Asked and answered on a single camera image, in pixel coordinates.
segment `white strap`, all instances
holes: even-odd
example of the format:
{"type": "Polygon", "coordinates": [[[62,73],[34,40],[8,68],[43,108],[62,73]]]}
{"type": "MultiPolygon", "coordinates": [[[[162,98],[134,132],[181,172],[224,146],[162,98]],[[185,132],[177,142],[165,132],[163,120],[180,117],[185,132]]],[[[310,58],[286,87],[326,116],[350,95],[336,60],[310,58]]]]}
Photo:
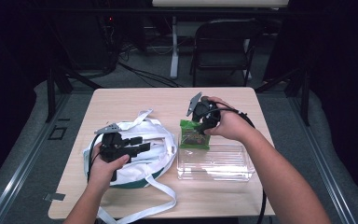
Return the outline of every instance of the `white strap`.
{"type": "Polygon", "coordinates": [[[152,175],[148,175],[145,178],[145,180],[150,185],[153,185],[155,188],[165,192],[170,197],[172,197],[172,201],[162,204],[162,205],[159,205],[159,206],[147,208],[144,211],[129,215],[127,217],[123,217],[121,220],[115,220],[114,218],[109,216],[109,214],[106,211],[104,211],[103,208],[100,207],[98,210],[98,217],[100,219],[102,219],[107,224],[127,224],[127,223],[132,223],[136,220],[139,220],[143,217],[148,217],[148,216],[155,215],[157,213],[166,211],[170,208],[173,208],[176,205],[176,193],[172,189],[157,182],[152,175]]]}

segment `hand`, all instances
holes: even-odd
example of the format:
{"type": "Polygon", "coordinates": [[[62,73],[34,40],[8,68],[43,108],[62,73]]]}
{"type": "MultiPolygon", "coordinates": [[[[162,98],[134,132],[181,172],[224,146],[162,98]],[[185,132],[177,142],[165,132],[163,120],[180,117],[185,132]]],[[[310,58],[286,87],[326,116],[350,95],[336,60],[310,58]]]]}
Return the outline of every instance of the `hand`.
{"type": "Polygon", "coordinates": [[[106,162],[100,155],[100,146],[101,143],[97,144],[92,150],[92,158],[94,159],[95,156],[96,158],[91,166],[88,188],[96,190],[95,193],[104,194],[109,189],[113,172],[123,167],[130,156],[124,155],[115,161],[106,162]]]}
{"type": "MultiPolygon", "coordinates": [[[[208,100],[215,102],[218,108],[227,108],[228,106],[234,108],[218,97],[208,97],[208,100]]],[[[240,141],[248,128],[252,128],[246,120],[232,111],[221,110],[220,117],[219,124],[212,129],[205,130],[205,134],[221,135],[231,140],[240,141]]]]}

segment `person's left hand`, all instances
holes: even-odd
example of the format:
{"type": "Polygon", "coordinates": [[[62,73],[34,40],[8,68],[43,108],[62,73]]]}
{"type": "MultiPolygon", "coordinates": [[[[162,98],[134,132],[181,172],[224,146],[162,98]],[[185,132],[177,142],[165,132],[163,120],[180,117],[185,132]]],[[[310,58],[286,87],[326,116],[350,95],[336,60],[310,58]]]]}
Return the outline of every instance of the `person's left hand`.
{"type": "Polygon", "coordinates": [[[98,193],[104,194],[109,189],[109,183],[113,172],[123,167],[129,160],[129,155],[124,155],[115,161],[103,161],[100,153],[101,143],[97,144],[92,150],[92,159],[96,156],[94,163],[91,166],[89,175],[88,188],[96,190],[98,193]]]}

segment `black chair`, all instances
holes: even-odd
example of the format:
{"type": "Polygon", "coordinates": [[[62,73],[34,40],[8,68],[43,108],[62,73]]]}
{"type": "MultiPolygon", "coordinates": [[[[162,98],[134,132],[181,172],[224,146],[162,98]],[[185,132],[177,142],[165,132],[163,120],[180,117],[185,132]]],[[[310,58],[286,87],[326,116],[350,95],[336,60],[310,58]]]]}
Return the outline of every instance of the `black chair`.
{"type": "Polygon", "coordinates": [[[199,70],[246,70],[243,86],[251,69],[255,42],[263,33],[264,26],[255,19],[213,20],[202,24],[194,40],[190,75],[196,86],[199,70]],[[245,49],[244,41],[249,39],[245,49]]]}

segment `person's right hand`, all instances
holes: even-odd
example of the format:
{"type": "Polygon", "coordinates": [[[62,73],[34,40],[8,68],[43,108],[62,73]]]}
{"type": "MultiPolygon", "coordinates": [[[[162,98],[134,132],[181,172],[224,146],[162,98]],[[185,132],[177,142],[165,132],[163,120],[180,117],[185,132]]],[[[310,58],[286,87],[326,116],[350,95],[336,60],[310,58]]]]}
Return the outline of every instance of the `person's right hand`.
{"type": "MultiPolygon", "coordinates": [[[[218,97],[208,97],[208,100],[215,102],[219,108],[227,108],[227,106],[234,108],[218,97]]],[[[232,111],[221,110],[220,116],[219,124],[212,129],[205,130],[205,134],[221,135],[231,140],[240,141],[246,134],[246,131],[252,128],[246,120],[232,111]]]]}

